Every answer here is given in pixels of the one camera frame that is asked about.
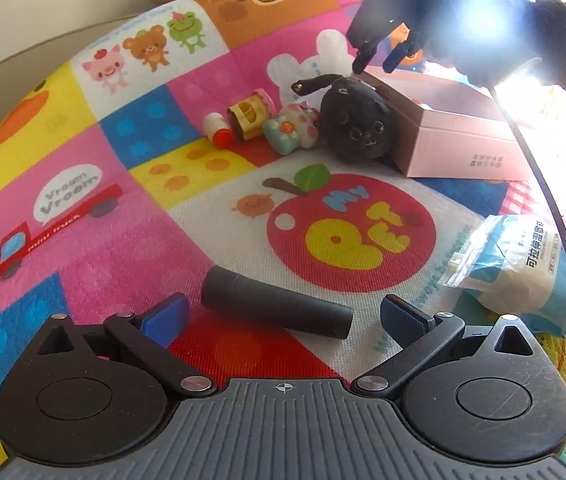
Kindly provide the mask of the gloved right hand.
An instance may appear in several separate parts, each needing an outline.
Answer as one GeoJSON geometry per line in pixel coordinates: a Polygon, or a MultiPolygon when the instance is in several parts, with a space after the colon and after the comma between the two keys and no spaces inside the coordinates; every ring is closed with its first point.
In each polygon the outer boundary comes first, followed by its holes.
{"type": "Polygon", "coordinates": [[[494,87],[518,70],[566,91],[566,2],[446,0],[430,21],[423,53],[476,87],[494,87]]]}

